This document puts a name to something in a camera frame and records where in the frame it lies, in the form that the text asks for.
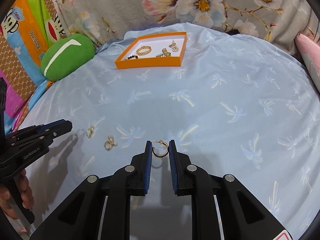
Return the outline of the person's left hand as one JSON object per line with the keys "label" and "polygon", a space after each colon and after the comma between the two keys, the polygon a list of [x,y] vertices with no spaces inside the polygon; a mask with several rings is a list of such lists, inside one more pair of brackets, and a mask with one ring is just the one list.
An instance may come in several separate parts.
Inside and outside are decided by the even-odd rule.
{"label": "person's left hand", "polygon": [[[31,209],[34,205],[34,197],[33,197],[33,192],[29,185],[29,180],[27,178],[26,170],[23,170],[20,172],[18,185],[21,190],[21,199],[22,199],[24,208]],[[10,198],[11,198],[10,191],[6,187],[1,185],[1,208],[8,217],[12,219],[18,219],[18,215],[9,204]]]}

